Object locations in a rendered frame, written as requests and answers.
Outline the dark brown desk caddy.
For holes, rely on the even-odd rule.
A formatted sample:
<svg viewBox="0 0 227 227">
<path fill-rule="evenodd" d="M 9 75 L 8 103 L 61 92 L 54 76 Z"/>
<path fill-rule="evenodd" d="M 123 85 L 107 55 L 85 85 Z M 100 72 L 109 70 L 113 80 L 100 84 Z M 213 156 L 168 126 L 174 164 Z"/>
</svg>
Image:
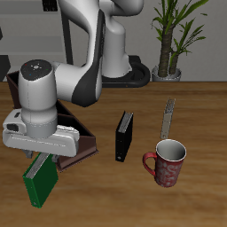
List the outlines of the dark brown desk caddy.
<svg viewBox="0 0 227 227">
<path fill-rule="evenodd" d="M 19 100 L 18 79 L 19 72 L 13 72 L 6 76 L 11 91 L 14 109 L 21 108 Z M 56 103 L 58 111 L 58 125 L 75 128 L 79 132 L 77 153 L 74 157 L 61 155 L 56 162 L 56 168 L 62 172 L 79 162 L 88 159 L 98 153 L 96 137 L 58 100 Z"/>
</svg>

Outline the potted green plant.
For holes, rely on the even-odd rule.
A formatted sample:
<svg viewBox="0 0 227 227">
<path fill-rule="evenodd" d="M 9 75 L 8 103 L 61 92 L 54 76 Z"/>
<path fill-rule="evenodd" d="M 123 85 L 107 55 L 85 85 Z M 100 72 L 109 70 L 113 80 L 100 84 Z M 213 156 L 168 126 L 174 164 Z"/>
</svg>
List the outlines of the potted green plant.
<svg viewBox="0 0 227 227">
<path fill-rule="evenodd" d="M 190 32 L 194 19 L 182 24 L 182 21 L 196 9 L 206 4 L 208 0 L 198 0 L 193 3 L 189 0 L 182 9 L 178 8 L 178 0 L 161 0 L 161 11 L 154 10 L 158 16 L 152 20 L 157 21 L 160 27 L 155 27 L 160 41 L 159 64 L 152 70 L 153 82 L 179 82 L 182 76 L 181 70 L 177 67 L 178 58 L 181 54 L 188 55 L 188 47 L 205 36 L 200 36 L 203 25 Z"/>
</svg>

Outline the red and white mug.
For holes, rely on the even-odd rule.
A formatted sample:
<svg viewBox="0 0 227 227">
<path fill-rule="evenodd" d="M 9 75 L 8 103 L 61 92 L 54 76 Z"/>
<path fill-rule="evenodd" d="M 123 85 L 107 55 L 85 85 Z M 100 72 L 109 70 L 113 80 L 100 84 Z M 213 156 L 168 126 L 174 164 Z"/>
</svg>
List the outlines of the red and white mug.
<svg viewBox="0 0 227 227">
<path fill-rule="evenodd" d="M 186 148 L 180 142 L 164 139 L 156 145 L 154 153 L 144 154 L 143 165 L 154 176 L 154 180 L 158 185 L 172 187 L 176 184 L 185 157 Z M 146 160 L 149 158 L 154 158 L 155 169 L 151 169 L 146 164 Z"/>
</svg>

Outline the black book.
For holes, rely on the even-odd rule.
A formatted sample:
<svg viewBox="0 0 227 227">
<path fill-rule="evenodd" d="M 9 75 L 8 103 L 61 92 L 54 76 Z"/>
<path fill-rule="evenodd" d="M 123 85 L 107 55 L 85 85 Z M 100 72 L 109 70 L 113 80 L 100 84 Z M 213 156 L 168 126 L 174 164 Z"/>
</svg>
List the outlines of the black book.
<svg viewBox="0 0 227 227">
<path fill-rule="evenodd" d="M 124 112 L 115 131 L 115 159 L 124 162 L 132 141 L 133 113 Z"/>
</svg>

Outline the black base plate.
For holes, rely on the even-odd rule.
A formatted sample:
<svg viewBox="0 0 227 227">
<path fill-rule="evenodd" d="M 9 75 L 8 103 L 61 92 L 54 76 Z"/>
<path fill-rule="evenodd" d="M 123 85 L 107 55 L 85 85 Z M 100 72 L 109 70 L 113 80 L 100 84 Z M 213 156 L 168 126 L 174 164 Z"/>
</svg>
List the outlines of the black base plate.
<svg viewBox="0 0 227 227">
<path fill-rule="evenodd" d="M 80 90 L 94 92 L 96 85 L 103 88 L 139 88 L 150 81 L 149 69 L 141 63 L 140 57 L 104 54 L 97 65 L 92 65 L 89 71 L 78 82 Z"/>
</svg>

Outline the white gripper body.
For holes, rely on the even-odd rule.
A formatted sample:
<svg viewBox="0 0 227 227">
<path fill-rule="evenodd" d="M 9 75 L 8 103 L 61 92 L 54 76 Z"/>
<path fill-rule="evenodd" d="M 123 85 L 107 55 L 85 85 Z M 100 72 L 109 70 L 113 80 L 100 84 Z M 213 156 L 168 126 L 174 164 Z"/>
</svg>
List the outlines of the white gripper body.
<svg viewBox="0 0 227 227">
<path fill-rule="evenodd" d="M 3 142 L 7 147 L 74 157 L 79 150 L 80 133 L 72 127 L 59 125 L 56 132 L 47 138 L 31 138 L 5 129 Z"/>
</svg>

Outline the green book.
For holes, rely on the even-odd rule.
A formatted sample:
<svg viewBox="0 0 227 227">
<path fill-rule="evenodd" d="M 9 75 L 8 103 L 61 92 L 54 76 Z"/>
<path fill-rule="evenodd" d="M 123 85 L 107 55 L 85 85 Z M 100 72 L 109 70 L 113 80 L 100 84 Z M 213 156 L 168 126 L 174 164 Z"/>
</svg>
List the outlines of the green book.
<svg viewBox="0 0 227 227">
<path fill-rule="evenodd" d="M 41 208 L 59 180 L 52 155 L 39 153 L 22 177 L 31 205 Z"/>
</svg>

